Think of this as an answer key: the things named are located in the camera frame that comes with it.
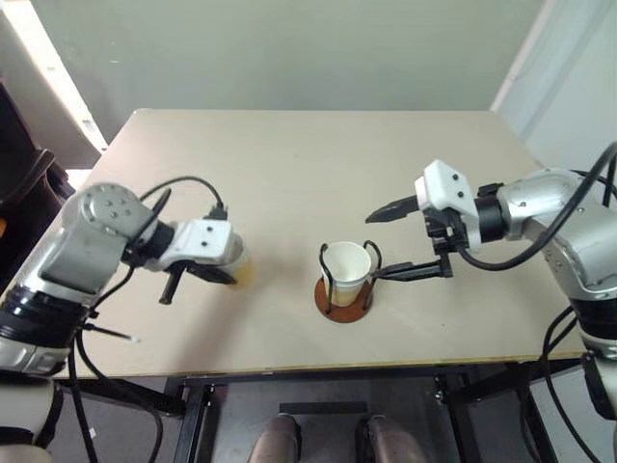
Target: wooden coaster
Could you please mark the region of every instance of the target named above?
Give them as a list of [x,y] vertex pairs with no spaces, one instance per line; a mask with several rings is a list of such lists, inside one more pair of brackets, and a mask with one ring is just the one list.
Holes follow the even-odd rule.
[[364,299],[366,298],[366,295],[368,295],[369,290],[370,284],[366,282],[362,287],[360,294],[358,294],[358,297],[350,306],[339,307],[332,304],[331,312],[326,313],[328,310],[328,293],[326,292],[326,288],[324,286],[324,279],[320,278],[317,281],[317,285],[315,285],[315,304],[317,304],[319,312],[328,317],[331,321],[335,321],[337,323],[351,323],[353,321],[360,320],[370,310],[372,297],[371,300],[368,301],[366,310],[363,307]]

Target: floor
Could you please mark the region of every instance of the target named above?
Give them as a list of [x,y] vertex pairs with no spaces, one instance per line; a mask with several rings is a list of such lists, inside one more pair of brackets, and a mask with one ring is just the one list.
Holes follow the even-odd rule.
[[[162,391],[164,378],[135,380]],[[385,414],[411,431],[429,462],[458,462],[445,407],[434,398],[433,380],[337,381],[311,383],[243,383],[228,387],[217,433],[214,463],[246,463],[263,425],[279,411],[281,402],[365,401],[371,413]],[[101,462],[146,461],[152,444],[151,417],[139,410],[86,399],[86,413],[94,430]],[[525,463],[517,425],[518,401],[501,395],[470,407],[485,461]],[[302,461],[353,463],[354,429],[360,415],[296,417],[303,430]],[[165,435],[157,461],[174,461],[180,421],[164,418]],[[87,461],[69,395],[56,439],[49,447],[54,461]]]

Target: beige table top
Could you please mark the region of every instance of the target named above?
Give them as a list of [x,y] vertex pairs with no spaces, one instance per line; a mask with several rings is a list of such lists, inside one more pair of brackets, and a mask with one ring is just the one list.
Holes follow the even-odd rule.
[[[421,216],[363,220],[413,194],[414,179],[435,158],[466,173],[473,189],[537,169],[490,112],[136,112],[88,183],[111,180],[139,194],[180,175],[212,181],[248,243],[256,281],[230,289],[187,275],[174,303],[162,306],[166,275],[137,271],[101,306],[97,323],[142,342],[88,333],[93,360],[110,375],[131,376],[537,356],[567,305],[542,258],[491,273],[453,256],[452,279],[378,282],[370,313],[349,325],[314,306],[323,242],[372,239],[385,264],[434,259]],[[200,185],[178,185],[162,218],[199,217],[211,205]],[[503,260],[526,245],[493,243],[480,256]],[[557,353],[581,349],[570,335]]]

